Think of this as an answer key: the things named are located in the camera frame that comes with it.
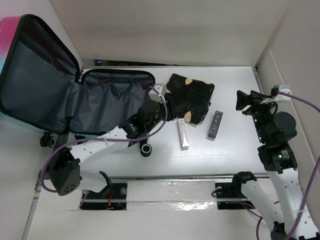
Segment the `dark grey slim box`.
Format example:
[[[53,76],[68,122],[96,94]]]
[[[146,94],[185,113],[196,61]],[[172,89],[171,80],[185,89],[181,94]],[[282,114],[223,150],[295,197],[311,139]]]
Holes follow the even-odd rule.
[[[207,135],[209,138],[215,139],[217,137],[222,117],[223,112],[216,110]]]

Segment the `white slim cosmetic box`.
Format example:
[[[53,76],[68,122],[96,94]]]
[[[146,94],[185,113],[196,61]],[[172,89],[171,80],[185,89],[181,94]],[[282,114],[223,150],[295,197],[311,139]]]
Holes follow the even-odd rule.
[[[190,144],[189,144],[189,140],[188,140],[188,134],[187,134],[185,120],[183,118],[178,118],[177,119],[177,126],[178,126],[178,132],[179,132],[180,147],[183,151],[188,150]]]

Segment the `black garment with patches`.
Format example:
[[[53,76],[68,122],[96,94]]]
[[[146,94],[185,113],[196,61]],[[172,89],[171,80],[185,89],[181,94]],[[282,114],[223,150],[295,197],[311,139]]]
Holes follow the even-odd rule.
[[[179,107],[179,119],[196,126],[205,119],[209,111],[214,89],[213,83],[174,73],[166,84],[164,97]]]

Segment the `pink and teal kids suitcase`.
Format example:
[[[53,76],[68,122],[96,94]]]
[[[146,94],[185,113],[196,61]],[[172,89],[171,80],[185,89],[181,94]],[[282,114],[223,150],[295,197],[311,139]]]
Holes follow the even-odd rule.
[[[101,136],[126,121],[150,99],[155,77],[143,70],[95,68],[79,62],[44,20],[33,14],[0,21],[0,113],[56,135]]]

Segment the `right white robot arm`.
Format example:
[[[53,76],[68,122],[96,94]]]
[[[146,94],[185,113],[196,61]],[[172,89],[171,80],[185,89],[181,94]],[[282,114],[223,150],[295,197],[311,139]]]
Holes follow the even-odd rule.
[[[318,240],[320,231],[314,223],[307,197],[317,173],[314,168],[308,185],[302,190],[299,182],[298,163],[289,140],[297,135],[296,120],[278,108],[280,92],[264,95],[256,91],[246,94],[237,91],[235,109],[251,116],[261,146],[259,159],[275,189],[278,203],[263,191],[257,178],[250,171],[235,174],[231,191],[237,197],[245,196],[265,221],[273,240]]]

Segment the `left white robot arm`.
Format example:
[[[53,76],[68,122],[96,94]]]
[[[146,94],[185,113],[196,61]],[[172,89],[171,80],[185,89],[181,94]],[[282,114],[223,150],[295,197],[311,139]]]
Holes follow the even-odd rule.
[[[165,124],[168,115],[168,106],[161,96],[160,101],[147,101],[137,113],[108,133],[62,144],[53,151],[42,168],[42,187],[59,196],[70,194],[81,183],[82,166],[115,151],[143,143],[158,133],[154,128],[158,123]],[[53,189],[45,185],[45,177],[51,181]]]

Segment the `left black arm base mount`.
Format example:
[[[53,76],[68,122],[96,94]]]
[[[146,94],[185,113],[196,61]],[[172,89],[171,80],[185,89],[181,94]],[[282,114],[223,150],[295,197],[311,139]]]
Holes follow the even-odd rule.
[[[86,211],[123,211],[127,209],[128,184],[112,182],[108,175],[99,172],[105,179],[106,185],[99,192],[83,190],[79,208]]]

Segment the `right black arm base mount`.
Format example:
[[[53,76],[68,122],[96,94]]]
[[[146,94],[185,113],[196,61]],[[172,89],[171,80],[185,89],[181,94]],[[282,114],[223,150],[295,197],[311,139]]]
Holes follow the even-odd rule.
[[[231,182],[216,182],[211,196],[217,200],[218,210],[255,209],[253,204],[240,192],[234,190]]]

